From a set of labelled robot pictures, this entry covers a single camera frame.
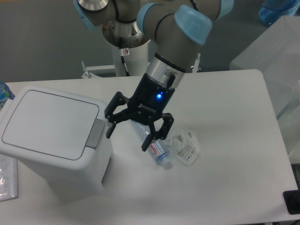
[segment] blue bottle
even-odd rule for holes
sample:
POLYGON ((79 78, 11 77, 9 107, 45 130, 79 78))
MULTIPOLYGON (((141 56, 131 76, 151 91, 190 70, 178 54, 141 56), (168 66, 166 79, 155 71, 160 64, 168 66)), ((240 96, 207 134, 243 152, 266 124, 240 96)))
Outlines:
POLYGON ((8 99, 14 99, 15 95, 10 91, 9 87, 0 81, 0 109, 3 108, 4 104, 8 99))
POLYGON ((266 0, 259 10, 259 17, 269 27, 282 15, 295 15, 299 6, 300 0, 266 0))

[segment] light blue joint cap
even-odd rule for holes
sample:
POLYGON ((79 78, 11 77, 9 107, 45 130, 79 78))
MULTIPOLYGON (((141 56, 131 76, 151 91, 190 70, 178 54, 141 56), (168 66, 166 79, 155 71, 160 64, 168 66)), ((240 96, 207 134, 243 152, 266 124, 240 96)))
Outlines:
POLYGON ((188 6, 180 6, 174 15, 177 25, 192 41, 199 45, 205 43, 212 28, 212 21, 202 13, 188 6))
POLYGON ((83 24, 85 25, 85 27, 87 29, 94 29, 95 26, 89 21, 89 19, 86 17, 86 15, 83 13, 83 11, 81 10, 80 6, 77 3, 77 0, 73 0, 73 4, 83 22, 83 24))
POLYGON ((221 0, 220 13, 217 19, 230 13, 231 10, 233 9, 233 5, 234 5, 234 0, 221 0))
POLYGON ((144 18, 145 15, 148 11, 148 9, 153 6, 156 5, 158 3, 147 3, 145 4, 139 11, 139 13, 137 14, 136 17, 136 22, 137 22, 137 26, 139 27, 140 31, 142 32, 142 34, 146 37, 145 33, 144 33, 144 18))

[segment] black object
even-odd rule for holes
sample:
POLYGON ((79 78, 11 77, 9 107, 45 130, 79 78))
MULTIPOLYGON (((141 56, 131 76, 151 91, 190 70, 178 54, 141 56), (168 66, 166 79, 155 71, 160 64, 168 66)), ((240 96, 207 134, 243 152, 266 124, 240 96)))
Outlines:
POLYGON ((162 22, 165 18, 167 18, 168 16, 174 15, 174 14, 175 14, 175 13, 169 13, 169 14, 167 14, 167 15, 164 15, 163 18, 161 18, 161 19, 158 21, 158 23, 157 23, 157 25, 156 25, 156 27, 155 27, 155 31, 154 31, 154 39, 155 39, 155 42, 156 42, 156 43, 158 42, 156 36, 157 36, 158 28, 159 28, 161 22, 162 22))
POLYGON ((300 190, 285 191, 283 197, 288 212, 291 215, 300 214, 300 190))
POLYGON ((142 144, 143 151, 146 151, 153 140, 165 139, 174 122, 174 118, 170 113, 163 113, 175 91, 174 88, 171 88, 174 79, 175 76, 171 74, 167 86, 163 86, 145 73, 131 98, 125 97, 118 91, 104 110, 110 126, 106 132, 106 137, 110 138, 118 123, 134 120, 148 125, 150 128, 150 134, 142 144), (118 106, 125 104, 127 104, 127 109, 113 114, 118 106), (160 118, 163 119, 164 123, 156 131, 154 122, 160 118))
POLYGON ((299 222, 300 222, 300 219, 296 220, 295 222, 291 223, 290 225, 296 225, 299 222))
POLYGON ((158 58, 160 61, 162 61, 163 63, 167 64, 168 66, 170 66, 170 67, 172 67, 172 68, 174 68, 174 69, 176 69, 180 72, 185 73, 187 71, 186 69, 181 68, 181 67, 175 65, 174 63, 171 63, 169 60, 166 60, 163 56, 159 55, 157 52, 154 54, 154 56, 156 58, 158 58))
POLYGON ((191 2, 191 4, 192 4, 194 10, 199 11, 199 10, 198 10, 198 6, 197 6, 197 4, 195 3, 195 1, 194 1, 194 0, 189 0, 189 1, 191 2))
POLYGON ((118 19, 120 14, 119 14, 119 8, 118 8, 118 4, 117 4, 116 0, 112 0, 112 4, 113 4, 114 11, 116 14, 116 19, 118 19))

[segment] plastic bag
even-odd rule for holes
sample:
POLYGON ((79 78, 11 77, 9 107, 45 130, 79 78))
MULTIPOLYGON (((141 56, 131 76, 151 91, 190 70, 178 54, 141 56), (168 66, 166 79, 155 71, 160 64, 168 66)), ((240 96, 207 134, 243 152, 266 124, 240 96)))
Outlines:
POLYGON ((187 127, 175 127, 167 136, 165 143, 175 157, 187 166, 192 165, 200 152, 196 132, 187 127))

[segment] white table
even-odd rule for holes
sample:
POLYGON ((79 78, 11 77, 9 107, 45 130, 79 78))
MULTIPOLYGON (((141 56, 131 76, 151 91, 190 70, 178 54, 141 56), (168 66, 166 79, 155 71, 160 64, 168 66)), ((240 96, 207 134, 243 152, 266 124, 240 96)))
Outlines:
MULTIPOLYGON (((9 83, 28 84, 109 102, 131 96, 140 77, 9 83)), ((113 135, 115 158, 104 195, 48 183, 19 163, 20 197, 0 202, 1 224, 233 225, 299 219, 282 193, 296 189, 263 80, 257 70, 187 75, 165 112, 197 130, 203 150, 190 167, 156 166, 129 122, 113 135)))

